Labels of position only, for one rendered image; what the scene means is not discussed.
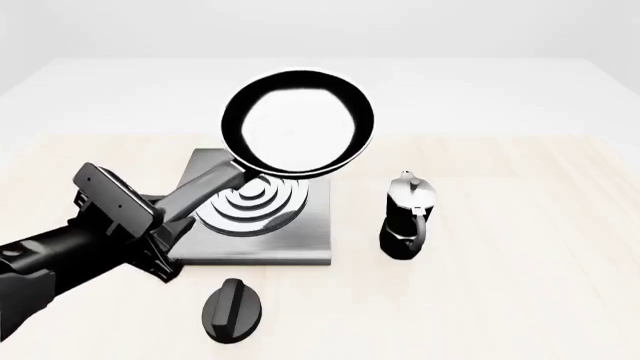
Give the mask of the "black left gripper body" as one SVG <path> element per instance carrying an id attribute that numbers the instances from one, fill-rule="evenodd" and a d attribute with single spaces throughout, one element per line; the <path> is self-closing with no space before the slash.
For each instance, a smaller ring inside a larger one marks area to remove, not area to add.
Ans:
<path id="1" fill-rule="evenodd" d="M 85 272 L 91 278 L 127 263 L 165 283 L 176 278 L 183 265 L 173 260 L 160 245 L 160 227 L 136 238 L 120 221 L 100 209 L 85 191 L 77 191 L 74 204 L 78 213 L 73 225 L 84 231 L 80 259 L 86 260 Z"/>

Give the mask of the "black frying pan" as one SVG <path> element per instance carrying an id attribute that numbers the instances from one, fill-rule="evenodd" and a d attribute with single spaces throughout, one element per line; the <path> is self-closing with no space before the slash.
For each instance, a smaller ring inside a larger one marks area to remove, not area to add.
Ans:
<path id="1" fill-rule="evenodd" d="M 341 104 L 353 124 L 349 142 L 338 149 L 335 158 L 316 167 L 309 165 L 300 170 L 290 166 L 268 164 L 262 152 L 251 149 L 243 127 L 257 104 L 275 92 L 299 94 L 304 90 L 327 92 Z M 256 176 L 267 175 L 280 179 L 315 179 L 345 167 L 369 146 L 375 134 L 375 116 L 372 105 L 362 90 L 343 77 L 307 69 L 276 72 L 247 83 L 233 95 L 220 119 L 221 140 L 231 155 L 196 178 L 180 185 L 158 200 L 156 208 L 165 224 L 187 218 L 214 194 L 230 188 L 241 188 Z"/>

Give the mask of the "round black stove knob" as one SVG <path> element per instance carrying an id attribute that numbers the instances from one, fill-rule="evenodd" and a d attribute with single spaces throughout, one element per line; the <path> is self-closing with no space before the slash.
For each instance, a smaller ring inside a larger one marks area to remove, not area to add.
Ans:
<path id="1" fill-rule="evenodd" d="M 258 293 L 238 278 L 227 278 L 206 300 L 201 323 L 219 344 L 236 344 L 252 335 L 262 318 Z"/>

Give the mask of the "flat black stove plate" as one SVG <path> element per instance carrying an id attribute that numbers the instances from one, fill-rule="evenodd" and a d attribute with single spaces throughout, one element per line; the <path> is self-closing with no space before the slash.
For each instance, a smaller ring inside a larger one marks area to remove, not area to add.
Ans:
<path id="1" fill-rule="evenodd" d="M 184 265 L 328 266 L 330 181 L 261 175 L 215 194 L 169 257 Z"/>

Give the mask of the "black and silver moka pot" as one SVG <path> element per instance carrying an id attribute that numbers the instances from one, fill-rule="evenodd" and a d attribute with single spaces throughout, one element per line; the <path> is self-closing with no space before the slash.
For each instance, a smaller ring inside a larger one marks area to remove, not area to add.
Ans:
<path id="1" fill-rule="evenodd" d="M 385 254 L 394 260 L 412 260 L 419 254 L 427 239 L 436 195 L 426 179 L 410 171 L 403 171 L 391 181 L 379 233 L 379 246 Z"/>

